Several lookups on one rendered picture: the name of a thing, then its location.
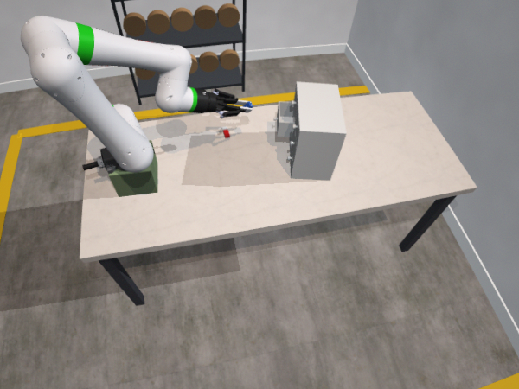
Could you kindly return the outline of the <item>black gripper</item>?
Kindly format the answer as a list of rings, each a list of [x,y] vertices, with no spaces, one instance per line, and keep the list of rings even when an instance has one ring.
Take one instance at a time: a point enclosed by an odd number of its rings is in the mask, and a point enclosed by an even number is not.
[[[214,91],[208,92],[208,96],[209,96],[209,104],[208,104],[208,109],[206,110],[206,112],[217,112],[221,115],[220,118],[237,116],[241,112],[249,113],[252,110],[252,108],[249,108],[249,107],[234,106],[234,105],[243,105],[244,106],[248,101],[239,100],[238,98],[235,98],[235,96],[233,94],[219,91],[216,88],[214,89]],[[227,99],[230,97],[231,97],[231,99]],[[224,103],[222,103],[223,101],[224,101]],[[230,105],[227,105],[227,104],[230,104]],[[222,112],[222,111],[228,111],[228,112]]]

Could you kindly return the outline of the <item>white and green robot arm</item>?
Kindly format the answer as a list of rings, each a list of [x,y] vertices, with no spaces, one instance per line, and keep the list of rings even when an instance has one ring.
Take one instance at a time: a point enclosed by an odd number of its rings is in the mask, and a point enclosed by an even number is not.
[[[207,91],[187,87],[192,59],[182,46],[140,41],[49,16],[26,21],[21,42],[34,82],[105,145],[100,149],[102,157],[82,165],[84,170],[106,167],[108,174],[116,169],[137,173],[147,169],[154,156],[133,110],[112,105],[84,65],[158,72],[155,100],[162,111],[204,113],[208,109]]]

